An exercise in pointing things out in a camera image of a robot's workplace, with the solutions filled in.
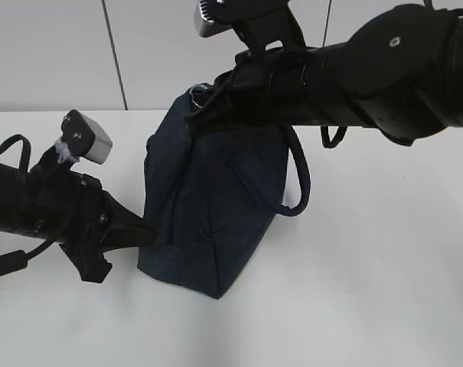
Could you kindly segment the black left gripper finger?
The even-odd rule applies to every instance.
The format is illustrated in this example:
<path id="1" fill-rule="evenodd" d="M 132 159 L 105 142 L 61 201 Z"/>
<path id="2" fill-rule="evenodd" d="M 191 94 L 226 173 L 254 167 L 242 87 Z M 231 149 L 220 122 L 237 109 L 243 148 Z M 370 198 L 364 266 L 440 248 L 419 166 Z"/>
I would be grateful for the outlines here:
<path id="1" fill-rule="evenodd" d="M 122 248 L 139 248 L 151 245 L 157 237 L 153 229 L 140 216 L 126 209 L 110 194 L 103 194 L 100 211 L 102 252 Z"/>

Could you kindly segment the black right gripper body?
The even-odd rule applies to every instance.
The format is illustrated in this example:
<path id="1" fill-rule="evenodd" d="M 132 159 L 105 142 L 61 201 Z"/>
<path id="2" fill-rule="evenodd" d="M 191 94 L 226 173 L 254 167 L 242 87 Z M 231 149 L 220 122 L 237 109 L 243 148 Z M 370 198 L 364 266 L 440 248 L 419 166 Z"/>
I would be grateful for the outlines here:
<path id="1" fill-rule="evenodd" d="M 211 108 L 228 125 L 311 125 L 315 108 L 307 90 L 308 62 L 304 50 L 272 50 L 265 61 L 237 65 Z"/>

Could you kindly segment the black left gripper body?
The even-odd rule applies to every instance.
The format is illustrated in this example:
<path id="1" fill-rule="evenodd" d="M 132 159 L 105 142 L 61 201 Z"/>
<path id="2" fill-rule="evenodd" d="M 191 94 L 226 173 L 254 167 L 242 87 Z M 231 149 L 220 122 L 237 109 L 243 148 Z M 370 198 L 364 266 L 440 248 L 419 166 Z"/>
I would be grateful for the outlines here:
<path id="1" fill-rule="evenodd" d="M 73 172 L 72 166 L 51 147 L 30 171 L 37 184 L 36 214 L 44 224 L 40 233 L 46 239 L 28 252 L 28 260 L 57 242 L 82 281 L 102 283 L 112 269 L 102 250 L 106 235 L 102 186 L 91 176 Z"/>

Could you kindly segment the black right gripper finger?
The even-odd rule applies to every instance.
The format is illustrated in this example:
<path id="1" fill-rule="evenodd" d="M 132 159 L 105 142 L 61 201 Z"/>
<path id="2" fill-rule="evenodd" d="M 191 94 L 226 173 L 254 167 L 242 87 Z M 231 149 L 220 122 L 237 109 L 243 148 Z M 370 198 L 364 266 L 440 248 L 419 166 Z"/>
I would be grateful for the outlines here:
<path id="1" fill-rule="evenodd" d="M 221 74 L 214 84 L 201 83 L 188 91 L 191 110 L 184 116 L 191 134 L 211 134 L 237 129 L 228 86 L 232 74 Z"/>

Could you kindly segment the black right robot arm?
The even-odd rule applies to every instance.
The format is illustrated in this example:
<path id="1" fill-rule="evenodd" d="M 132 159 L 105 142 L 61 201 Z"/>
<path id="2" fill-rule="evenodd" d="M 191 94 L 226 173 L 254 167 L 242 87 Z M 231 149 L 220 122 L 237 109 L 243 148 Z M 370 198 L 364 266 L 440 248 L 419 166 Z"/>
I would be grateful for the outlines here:
<path id="1" fill-rule="evenodd" d="M 267 125 L 376 129 L 398 145 L 463 128 L 463 8 L 404 4 L 309 47 L 286 1 L 200 1 L 202 37 L 246 45 L 186 121 L 196 136 Z"/>

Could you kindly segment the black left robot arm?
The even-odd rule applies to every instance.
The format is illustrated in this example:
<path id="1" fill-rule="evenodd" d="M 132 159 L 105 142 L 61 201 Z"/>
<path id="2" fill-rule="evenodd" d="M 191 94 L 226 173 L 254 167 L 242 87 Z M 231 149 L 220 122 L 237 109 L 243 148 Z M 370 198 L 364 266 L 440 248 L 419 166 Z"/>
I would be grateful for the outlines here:
<path id="1" fill-rule="evenodd" d="M 100 181 L 57 164 L 47 151 L 27 172 L 0 163 L 0 232 L 40 240 L 30 251 L 0 255 L 0 277 L 21 271 L 54 243 L 85 282 L 101 284 L 112 269 L 104 255 L 151 244 L 157 232 L 117 202 Z"/>

